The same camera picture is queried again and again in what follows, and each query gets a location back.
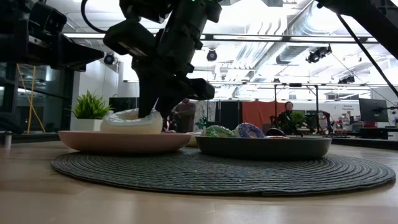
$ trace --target orange curtain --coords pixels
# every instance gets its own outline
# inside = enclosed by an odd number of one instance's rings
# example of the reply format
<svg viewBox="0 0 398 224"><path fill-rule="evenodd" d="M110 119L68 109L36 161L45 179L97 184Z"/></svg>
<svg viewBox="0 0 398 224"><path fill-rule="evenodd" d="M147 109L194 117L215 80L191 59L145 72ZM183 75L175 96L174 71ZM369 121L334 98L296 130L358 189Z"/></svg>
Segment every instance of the orange curtain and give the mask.
<svg viewBox="0 0 398 224"><path fill-rule="evenodd" d="M272 102L242 102L243 122L256 125L262 129L262 124L271 124L269 116L275 115L275 101ZM284 103L277 103L277 115L285 111Z"/></svg>

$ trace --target white object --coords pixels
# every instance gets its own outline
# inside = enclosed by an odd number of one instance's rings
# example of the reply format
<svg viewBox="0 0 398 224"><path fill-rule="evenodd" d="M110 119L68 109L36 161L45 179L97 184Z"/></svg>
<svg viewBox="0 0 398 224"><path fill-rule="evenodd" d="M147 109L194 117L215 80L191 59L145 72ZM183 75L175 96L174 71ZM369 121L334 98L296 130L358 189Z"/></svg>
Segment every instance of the white object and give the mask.
<svg viewBox="0 0 398 224"><path fill-rule="evenodd" d="M163 120L152 110L145 118L138 118L138 109L120 111L104 118L101 131L107 133L160 134Z"/></svg>
<svg viewBox="0 0 398 224"><path fill-rule="evenodd" d="M77 119L74 131L100 131L101 119Z"/></svg>

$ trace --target white bagel toy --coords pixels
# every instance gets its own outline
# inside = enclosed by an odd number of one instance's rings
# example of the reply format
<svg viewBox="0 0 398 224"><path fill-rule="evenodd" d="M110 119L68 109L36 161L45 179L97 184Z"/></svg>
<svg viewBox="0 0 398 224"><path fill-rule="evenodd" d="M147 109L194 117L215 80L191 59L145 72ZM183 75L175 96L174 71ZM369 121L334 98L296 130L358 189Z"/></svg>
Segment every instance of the white bagel toy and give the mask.
<svg viewBox="0 0 398 224"><path fill-rule="evenodd" d="M106 133L160 134L163 127L162 116L152 110L145 118L138 118L138 109L120 111L107 115L101 131Z"/></svg>

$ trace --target ceiling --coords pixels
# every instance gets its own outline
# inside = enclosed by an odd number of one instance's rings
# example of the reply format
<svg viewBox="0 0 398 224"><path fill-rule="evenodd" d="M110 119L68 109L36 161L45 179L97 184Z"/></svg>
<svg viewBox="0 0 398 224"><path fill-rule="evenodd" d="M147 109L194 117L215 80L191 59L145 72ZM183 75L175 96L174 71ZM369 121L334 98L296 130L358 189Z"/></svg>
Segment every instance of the ceiling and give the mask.
<svg viewBox="0 0 398 224"><path fill-rule="evenodd" d="M124 20L118 2L118 0L89 0L86 15L96 27L107 29ZM93 32L82 19L80 3L81 0L47 0L48 5L67 16L68 25L63 32ZM230 6L223 6L219 23L207 22L203 33L349 36L331 11L324 8L317 9L310 3L309 0L284 0L283 7L268 7L261 0L240 0ZM350 17L345 19L358 36L369 35L355 20ZM151 32L157 32L165 25L146 19L141 23ZM102 40L76 39L75 41L106 52L111 51ZM327 44L203 41L202 50L197 50L192 60L196 70L188 76L221 82L271 82L279 78L281 82L287 83L337 83L339 78L355 73L358 76L356 83L384 83L356 44L331 44L332 54L318 63L306 62L309 52L321 46L326 47ZM384 47L379 44L365 46L387 74L396 71L396 59L393 59ZM207 61L206 55L209 49L216 49L218 54L216 62ZM282 57L289 63L277 63L277 58ZM121 60L128 62L131 58L121 57ZM393 83L398 84L398 79L394 75L390 78ZM284 92L292 93L292 90L282 90L280 94ZM257 96L268 95L269 92L260 86L255 88L251 86L248 90L246 86L223 85L217 88L217 94L219 97L227 98L258 98Z"/></svg>

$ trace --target person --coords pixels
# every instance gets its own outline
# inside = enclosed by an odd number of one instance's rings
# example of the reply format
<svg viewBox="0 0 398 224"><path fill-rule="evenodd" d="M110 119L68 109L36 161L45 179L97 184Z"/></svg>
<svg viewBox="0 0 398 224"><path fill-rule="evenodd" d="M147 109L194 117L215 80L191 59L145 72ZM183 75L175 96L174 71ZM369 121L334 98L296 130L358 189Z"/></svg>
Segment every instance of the person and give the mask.
<svg viewBox="0 0 398 224"><path fill-rule="evenodd" d="M285 111L281 112L277 118L277 125L285 134L298 133L297 127L291 117L293 112L293 103L285 103Z"/></svg>
<svg viewBox="0 0 398 224"><path fill-rule="evenodd" d="M182 100L182 102L177 105L172 113L179 117L177 123L178 133L193 132L193 120L195 119L195 112L197 106L190 102L188 98Z"/></svg>

